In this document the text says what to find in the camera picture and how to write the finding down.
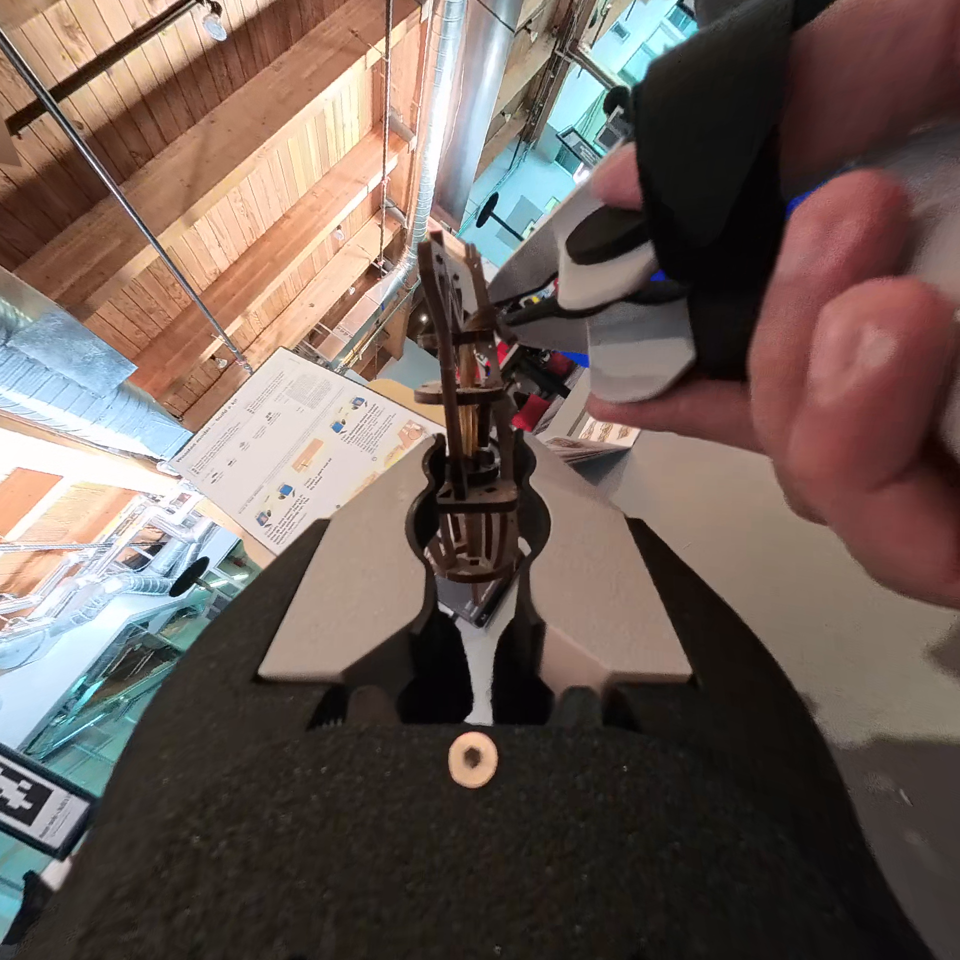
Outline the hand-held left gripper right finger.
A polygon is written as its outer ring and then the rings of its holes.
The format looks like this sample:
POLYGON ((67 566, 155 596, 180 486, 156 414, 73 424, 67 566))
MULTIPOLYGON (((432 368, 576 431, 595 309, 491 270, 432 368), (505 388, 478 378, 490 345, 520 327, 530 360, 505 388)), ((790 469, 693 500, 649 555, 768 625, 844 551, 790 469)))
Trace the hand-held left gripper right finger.
POLYGON ((555 694, 688 681, 689 659, 625 514, 539 440, 529 445, 532 491, 549 516, 530 567, 545 628, 539 677, 555 694))

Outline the folded instruction booklet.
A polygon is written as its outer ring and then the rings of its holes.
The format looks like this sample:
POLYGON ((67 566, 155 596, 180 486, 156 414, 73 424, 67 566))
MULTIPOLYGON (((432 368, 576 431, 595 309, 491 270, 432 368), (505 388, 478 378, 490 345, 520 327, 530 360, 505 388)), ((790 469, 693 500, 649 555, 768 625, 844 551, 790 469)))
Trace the folded instruction booklet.
POLYGON ((587 415, 576 421, 567 433, 550 437, 542 434, 540 441, 561 462, 573 467, 629 452, 641 432, 636 427, 599 421, 587 415))

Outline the black and white tag card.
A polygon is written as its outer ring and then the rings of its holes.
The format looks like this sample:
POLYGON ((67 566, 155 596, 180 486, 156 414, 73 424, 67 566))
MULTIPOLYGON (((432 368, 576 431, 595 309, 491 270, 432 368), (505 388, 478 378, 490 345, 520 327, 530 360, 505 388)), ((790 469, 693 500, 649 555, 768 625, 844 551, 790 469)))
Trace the black and white tag card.
POLYGON ((1 745, 1 831, 43 856, 71 857, 100 798, 66 777, 1 745))

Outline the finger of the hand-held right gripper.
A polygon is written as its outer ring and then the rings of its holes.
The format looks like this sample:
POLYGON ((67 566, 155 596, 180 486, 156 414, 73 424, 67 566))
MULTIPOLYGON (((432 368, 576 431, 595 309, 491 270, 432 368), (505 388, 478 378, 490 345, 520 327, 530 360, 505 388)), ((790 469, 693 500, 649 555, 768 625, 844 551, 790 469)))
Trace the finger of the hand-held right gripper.
POLYGON ((523 346, 585 355, 591 390, 606 403, 653 399, 695 362, 684 298, 655 304, 620 300, 586 312, 563 310, 549 298, 502 315, 501 326, 523 346))
POLYGON ((559 277, 561 248, 570 234, 569 218, 545 218, 518 246, 487 285, 492 306, 507 309, 545 290, 559 277))

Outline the narrow spiral metal duct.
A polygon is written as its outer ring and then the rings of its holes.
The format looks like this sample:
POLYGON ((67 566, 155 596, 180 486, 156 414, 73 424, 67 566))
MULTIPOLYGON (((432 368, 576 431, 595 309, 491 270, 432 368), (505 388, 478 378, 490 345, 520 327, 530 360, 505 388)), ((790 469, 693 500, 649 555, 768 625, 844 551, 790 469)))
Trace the narrow spiral metal duct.
POLYGON ((468 5, 467 1, 434 3, 426 72, 429 103, 417 128, 420 166, 414 212, 398 263, 376 287, 380 308, 388 306, 410 280, 417 265, 418 247, 426 238, 468 5))

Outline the thin metal conduit pipe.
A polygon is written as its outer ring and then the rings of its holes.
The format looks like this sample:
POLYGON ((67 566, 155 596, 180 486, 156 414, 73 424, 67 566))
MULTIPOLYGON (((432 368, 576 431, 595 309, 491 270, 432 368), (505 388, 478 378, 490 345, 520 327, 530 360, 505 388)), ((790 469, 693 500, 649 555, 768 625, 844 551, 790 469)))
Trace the thin metal conduit pipe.
POLYGON ((208 321, 215 332, 215 339, 226 346, 235 358, 236 363, 247 374, 254 372, 250 363, 243 352, 236 345, 232 337, 221 326, 219 321, 210 312, 210 309, 203 302, 200 294, 194 289, 188 279, 184 276, 177 264, 171 259, 168 252, 162 246, 160 239, 150 230, 149 226, 140 217, 138 211, 131 205, 126 195, 123 193, 120 185, 114 180, 108 169, 101 162, 97 154, 90 149, 87 142, 80 136, 77 129, 72 125, 66 114, 62 111, 59 102, 53 97, 50 90, 44 86, 40 77, 29 65, 24 56, 18 51, 18 48, 12 42, 5 30, 1 30, 1 50, 6 59, 10 62, 17 74, 25 82, 35 98, 39 100, 44 111, 50 114, 56 124, 61 128, 66 137, 78 150, 87 165, 93 170, 104 187, 115 199, 119 207, 126 213, 127 218, 133 222, 140 234, 149 243, 155 251, 157 257, 169 269, 174 280, 183 289, 190 300, 198 306, 201 316, 208 321))

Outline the person's right hand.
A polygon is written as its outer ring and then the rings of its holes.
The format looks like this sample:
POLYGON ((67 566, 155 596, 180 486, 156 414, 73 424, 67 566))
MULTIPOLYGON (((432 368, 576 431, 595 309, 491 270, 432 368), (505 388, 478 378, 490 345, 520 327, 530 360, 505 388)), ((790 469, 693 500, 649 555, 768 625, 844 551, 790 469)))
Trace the person's right hand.
MULTIPOLYGON (((958 2, 835 2, 791 45, 780 171, 822 182, 958 118, 958 2)), ((952 380, 955 306, 901 275, 905 189, 859 169, 792 215, 751 342, 749 384, 688 379, 598 421, 764 453, 799 517, 876 582, 958 609, 958 465, 934 439, 952 380)))

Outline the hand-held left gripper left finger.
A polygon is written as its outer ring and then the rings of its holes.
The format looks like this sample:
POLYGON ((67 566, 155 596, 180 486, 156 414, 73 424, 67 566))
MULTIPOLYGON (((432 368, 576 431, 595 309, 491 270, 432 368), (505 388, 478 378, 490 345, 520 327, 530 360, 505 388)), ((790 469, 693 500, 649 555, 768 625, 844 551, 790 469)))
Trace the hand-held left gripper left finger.
POLYGON ((429 458, 440 435, 423 438, 338 510, 257 671, 267 682, 408 685, 411 643, 436 604, 414 510, 432 489, 429 458))

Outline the foil-wrapped rectangular duct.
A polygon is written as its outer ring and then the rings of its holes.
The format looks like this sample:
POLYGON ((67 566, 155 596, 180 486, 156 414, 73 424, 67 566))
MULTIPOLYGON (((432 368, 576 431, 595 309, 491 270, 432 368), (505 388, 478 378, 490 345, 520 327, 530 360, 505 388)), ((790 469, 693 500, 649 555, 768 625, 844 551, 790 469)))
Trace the foil-wrapped rectangular duct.
POLYGON ((132 381, 135 364, 1 270, 1 410, 97 448, 166 461, 192 434, 132 381))

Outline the black ceiling track beam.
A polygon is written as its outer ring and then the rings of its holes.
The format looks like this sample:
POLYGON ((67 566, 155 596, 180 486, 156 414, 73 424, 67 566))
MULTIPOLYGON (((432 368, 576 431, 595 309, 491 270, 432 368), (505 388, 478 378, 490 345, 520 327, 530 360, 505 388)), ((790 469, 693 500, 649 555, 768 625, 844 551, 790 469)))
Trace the black ceiling track beam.
POLYGON ((106 74, 112 67, 122 62, 129 54, 138 51, 147 42, 156 38, 162 31, 171 27, 179 19, 191 14, 194 9, 203 8, 203 1, 179 1, 169 6, 162 13, 150 18, 122 40, 114 43, 102 54, 98 54, 89 63, 78 68, 68 78, 49 88, 49 95, 54 102, 60 104, 72 95, 91 84, 92 81, 106 74))

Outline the printed instruction board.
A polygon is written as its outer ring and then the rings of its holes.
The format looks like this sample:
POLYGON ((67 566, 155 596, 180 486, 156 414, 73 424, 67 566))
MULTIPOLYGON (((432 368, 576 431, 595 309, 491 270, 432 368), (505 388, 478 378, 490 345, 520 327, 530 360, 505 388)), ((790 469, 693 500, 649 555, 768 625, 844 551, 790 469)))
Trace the printed instruction board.
POLYGON ((443 426, 282 348, 169 461, 273 556, 443 426))

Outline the cluster of silver ducts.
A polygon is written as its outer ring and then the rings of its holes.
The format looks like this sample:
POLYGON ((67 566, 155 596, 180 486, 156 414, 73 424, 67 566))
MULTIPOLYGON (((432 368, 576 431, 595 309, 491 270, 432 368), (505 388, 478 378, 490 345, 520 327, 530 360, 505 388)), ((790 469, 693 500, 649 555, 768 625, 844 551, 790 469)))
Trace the cluster of silver ducts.
POLYGON ((187 570, 206 558, 215 533, 216 523, 199 510, 201 500, 190 487, 164 500, 143 496, 111 534, 94 543, 4 544, 3 557, 42 548, 64 554, 31 592, 2 594, 2 671, 42 659, 118 598, 173 596, 187 570))

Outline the large spiral metal duct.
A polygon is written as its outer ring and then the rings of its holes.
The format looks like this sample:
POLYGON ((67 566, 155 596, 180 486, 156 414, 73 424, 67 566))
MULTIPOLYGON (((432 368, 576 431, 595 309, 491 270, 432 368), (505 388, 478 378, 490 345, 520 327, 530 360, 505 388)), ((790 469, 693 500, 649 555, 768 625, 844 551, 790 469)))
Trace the large spiral metal duct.
POLYGON ((520 25, 522 1, 462 2, 438 161, 433 215, 458 229, 479 175, 508 56, 520 25))

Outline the wooden biplane model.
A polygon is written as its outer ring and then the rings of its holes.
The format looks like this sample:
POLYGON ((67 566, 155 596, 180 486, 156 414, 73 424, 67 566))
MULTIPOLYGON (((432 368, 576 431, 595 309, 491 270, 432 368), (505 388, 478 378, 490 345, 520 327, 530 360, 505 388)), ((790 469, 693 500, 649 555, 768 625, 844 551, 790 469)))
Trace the wooden biplane model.
POLYGON ((436 354, 439 378, 416 388, 414 402, 439 409, 446 437, 438 532, 427 553, 440 578, 478 600, 487 585, 509 580, 521 557, 517 441, 497 311, 475 246, 451 245, 435 229, 416 259, 428 319, 418 342, 436 354))

